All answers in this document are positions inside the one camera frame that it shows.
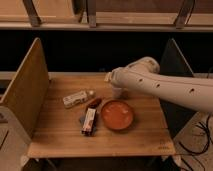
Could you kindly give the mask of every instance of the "orange bowl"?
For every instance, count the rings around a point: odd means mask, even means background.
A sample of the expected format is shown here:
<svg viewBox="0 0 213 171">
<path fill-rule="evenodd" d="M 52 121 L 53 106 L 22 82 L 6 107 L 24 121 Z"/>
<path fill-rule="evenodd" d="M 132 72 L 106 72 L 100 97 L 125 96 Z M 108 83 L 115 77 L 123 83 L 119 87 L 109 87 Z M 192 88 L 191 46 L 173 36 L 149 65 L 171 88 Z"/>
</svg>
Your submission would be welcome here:
<svg viewBox="0 0 213 171">
<path fill-rule="evenodd" d="M 101 117 L 105 126 L 112 130 L 129 127 L 133 121 L 133 115 L 133 109 L 120 100 L 108 101 L 101 109 Z"/>
</svg>

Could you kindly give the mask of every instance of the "black cable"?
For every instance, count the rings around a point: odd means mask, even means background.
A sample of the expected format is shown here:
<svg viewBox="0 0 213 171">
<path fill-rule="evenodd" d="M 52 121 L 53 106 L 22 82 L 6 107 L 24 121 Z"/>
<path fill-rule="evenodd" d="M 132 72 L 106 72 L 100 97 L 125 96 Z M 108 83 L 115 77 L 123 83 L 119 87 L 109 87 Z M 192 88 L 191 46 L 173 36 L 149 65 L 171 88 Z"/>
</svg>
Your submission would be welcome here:
<svg viewBox="0 0 213 171">
<path fill-rule="evenodd" d="M 203 163 L 202 163 L 200 160 L 198 160 L 197 157 L 195 157 L 195 156 L 192 156 L 192 157 L 201 165 L 201 167 L 202 167 L 203 170 L 205 171 L 206 169 L 205 169 L 205 166 L 203 165 Z"/>
<path fill-rule="evenodd" d="M 204 125 L 202 122 L 199 122 L 199 125 L 196 125 L 198 128 L 201 128 L 202 130 L 204 130 L 206 137 L 207 137 L 207 142 L 204 145 L 203 149 L 201 151 L 192 151 L 189 148 L 187 148 L 181 141 L 179 141 L 179 145 L 185 150 L 187 151 L 189 154 L 192 155 L 201 155 L 203 153 L 205 153 L 210 146 L 210 142 L 212 142 L 211 140 L 211 135 L 210 135 L 210 130 L 209 130 L 209 120 L 210 120 L 211 116 L 209 115 L 208 118 L 206 119 L 206 125 Z"/>
<path fill-rule="evenodd" d="M 186 162 L 183 158 L 181 158 L 181 161 L 190 169 L 190 171 L 194 171 L 192 167 L 189 165 L 189 163 Z"/>
</svg>

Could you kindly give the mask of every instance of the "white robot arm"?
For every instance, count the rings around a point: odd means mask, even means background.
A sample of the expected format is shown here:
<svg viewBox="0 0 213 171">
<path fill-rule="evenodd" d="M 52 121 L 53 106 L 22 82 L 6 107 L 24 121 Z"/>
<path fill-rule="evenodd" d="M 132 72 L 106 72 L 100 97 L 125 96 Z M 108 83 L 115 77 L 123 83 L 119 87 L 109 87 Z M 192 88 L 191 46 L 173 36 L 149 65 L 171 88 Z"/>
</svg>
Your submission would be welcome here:
<svg viewBox="0 0 213 171">
<path fill-rule="evenodd" d="M 124 68 L 114 69 L 109 82 L 115 88 L 127 88 L 157 96 L 166 101 L 213 113 L 213 79 L 159 75 L 160 66 L 144 57 Z"/>
</svg>

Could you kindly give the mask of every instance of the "wooden tabletop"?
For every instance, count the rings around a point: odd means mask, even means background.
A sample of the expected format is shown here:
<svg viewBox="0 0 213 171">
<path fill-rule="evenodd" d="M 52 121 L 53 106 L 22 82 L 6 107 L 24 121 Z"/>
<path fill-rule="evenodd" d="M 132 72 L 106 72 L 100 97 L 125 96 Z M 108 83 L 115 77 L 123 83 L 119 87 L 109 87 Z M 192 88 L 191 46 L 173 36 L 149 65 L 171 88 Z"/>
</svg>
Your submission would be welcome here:
<svg viewBox="0 0 213 171">
<path fill-rule="evenodd" d="M 112 98 L 112 90 L 103 75 L 76 75 L 53 78 L 41 109 L 32 142 L 30 158 L 156 156 L 175 153 L 167 124 L 157 98 L 127 91 L 123 99 L 135 112 L 132 125 L 121 132 L 107 129 L 101 117 L 91 137 L 81 134 L 79 118 L 86 105 L 66 109 L 62 98 L 81 90 L 95 90 L 103 99 Z"/>
</svg>

